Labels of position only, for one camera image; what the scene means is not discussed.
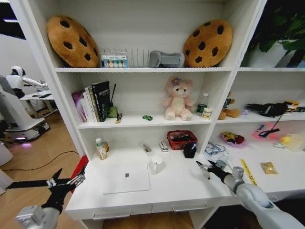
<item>wooden floor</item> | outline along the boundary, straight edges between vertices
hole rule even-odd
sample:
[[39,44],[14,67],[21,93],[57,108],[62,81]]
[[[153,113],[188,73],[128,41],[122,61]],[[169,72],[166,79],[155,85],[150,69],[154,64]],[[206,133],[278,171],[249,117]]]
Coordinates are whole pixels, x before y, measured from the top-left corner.
[[[58,154],[76,150],[59,113],[46,118],[51,130],[39,139],[13,146],[10,148],[14,158],[1,167],[2,170],[10,168],[36,168],[51,161]],[[78,164],[79,156],[67,153],[51,164],[33,171],[7,171],[14,181],[48,179],[60,168],[61,178],[70,177]],[[15,216],[26,206],[42,205],[50,193],[46,187],[9,189],[0,196],[0,228],[21,228],[15,221]],[[71,197],[66,196],[65,206]],[[57,229],[81,229],[82,225],[73,221],[64,211],[59,217]],[[104,229],[192,229],[193,225],[188,213],[158,213],[132,216],[125,219],[113,219],[104,222]]]

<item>black book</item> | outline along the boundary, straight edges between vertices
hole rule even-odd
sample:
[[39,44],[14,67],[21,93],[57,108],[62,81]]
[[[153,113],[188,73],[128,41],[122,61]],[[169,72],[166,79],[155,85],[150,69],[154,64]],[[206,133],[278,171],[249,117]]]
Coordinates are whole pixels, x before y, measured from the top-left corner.
[[104,122],[109,114],[110,90],[109,81],[92,84],[92,93],[101,122]]

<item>wire rack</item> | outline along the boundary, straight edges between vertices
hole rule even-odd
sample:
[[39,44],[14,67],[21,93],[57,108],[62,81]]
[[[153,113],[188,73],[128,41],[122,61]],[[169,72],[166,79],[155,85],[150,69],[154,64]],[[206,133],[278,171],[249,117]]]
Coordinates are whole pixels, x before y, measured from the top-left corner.
[[149,50],[140,48],[101,48],[101,55],[126,54],[129,68],[148,68]]

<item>red plastic basket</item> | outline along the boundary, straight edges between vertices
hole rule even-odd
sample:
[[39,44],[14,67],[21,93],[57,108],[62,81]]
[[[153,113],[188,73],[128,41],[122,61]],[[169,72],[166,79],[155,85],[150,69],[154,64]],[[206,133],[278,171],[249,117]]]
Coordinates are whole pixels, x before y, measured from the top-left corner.
[[[193,141],[184,141],[184,142],[174,142],[172,139],[173,138],[177,138],[177,137],[182,137],[184,135],[189,135],[191,136],[193,139]],[[198,140],[196,138],[196,136],[188,130],[175,130],[175,131],[169,131],[167,132],[167,140],[171,146],[171,148],[173,150],[177,150],[177,149],[184,149],[184,146],[186,143],[197,143]]]

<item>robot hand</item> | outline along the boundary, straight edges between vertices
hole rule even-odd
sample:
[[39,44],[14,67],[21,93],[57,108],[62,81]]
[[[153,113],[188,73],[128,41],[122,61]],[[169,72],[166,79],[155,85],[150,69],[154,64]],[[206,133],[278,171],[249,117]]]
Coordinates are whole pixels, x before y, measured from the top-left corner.
[[244,170],[241,167],[233,167],[232,174],[224,172],[216,163],[209,161],[212,165],[207,166],[196,161],[198,166],[206,172],[214,173],[227,185],[232,195],[236,196],[246,209],[252,211],[264,229],[304,229],[305,227],[293,216],[283,212],[259,187],[245,184],[242,177]]
[[72,180],[65,184],[57,184],[59,175],[61,174],[62,168],[58,170],[50,180],[47,180],[48,188],[51,195],[48,201],[42,205],[42,208],[55,208],[60,213],[62,212],[63,201],[68,192],[74,190],[85,180],[85,167],[82,168],[81,172]]
[[42,206],[25,207],[16,216],[16,220],[26,229],[54,229],[57,225],[58,216],[62,212],[64,199],[69,191],[75,189],[85,180],[85,167],[73,179],[58,179],[62,168],[58,170],[46,183],[51,195]]

